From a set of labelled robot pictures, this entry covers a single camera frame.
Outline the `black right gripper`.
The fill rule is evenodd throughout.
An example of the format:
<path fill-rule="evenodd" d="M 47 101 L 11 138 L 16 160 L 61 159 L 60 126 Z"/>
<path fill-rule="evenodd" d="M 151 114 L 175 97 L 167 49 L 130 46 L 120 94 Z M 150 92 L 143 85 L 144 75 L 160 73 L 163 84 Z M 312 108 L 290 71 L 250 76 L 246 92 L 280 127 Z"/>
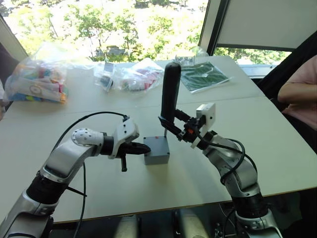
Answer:
<path fill-rule="evenodd" d="M 204 142 L 200 137 L 200 128 L 206 124 L 206 117 L 192 118 L 182 110 L 175 110 L 175 118 L 180 121 L 186 122 L 184 129 L 181 130 L 176 127 L 173 123 L 167 121 L 165 118 L 159 116 L 158 119 L 167 131 L 174 134 L 179 141 L 185 141 L 191 143 L 192 147 L 207 147 L 207 143 Z"/>

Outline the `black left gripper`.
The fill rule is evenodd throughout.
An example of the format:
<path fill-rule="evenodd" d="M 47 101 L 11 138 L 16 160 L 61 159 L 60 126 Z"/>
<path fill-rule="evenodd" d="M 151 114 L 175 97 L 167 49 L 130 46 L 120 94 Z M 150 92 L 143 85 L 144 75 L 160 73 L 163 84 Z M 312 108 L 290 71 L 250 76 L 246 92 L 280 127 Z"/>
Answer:
<path fill-rule="evenodd" d="M 127 171 L 126 154 L 142 155 L 149 153 L 149 150 L 150 147 L 142 143 L 131 142 L 121 144 L 116 154 L 116 158 L 121 160 L 121 171 Z"/>

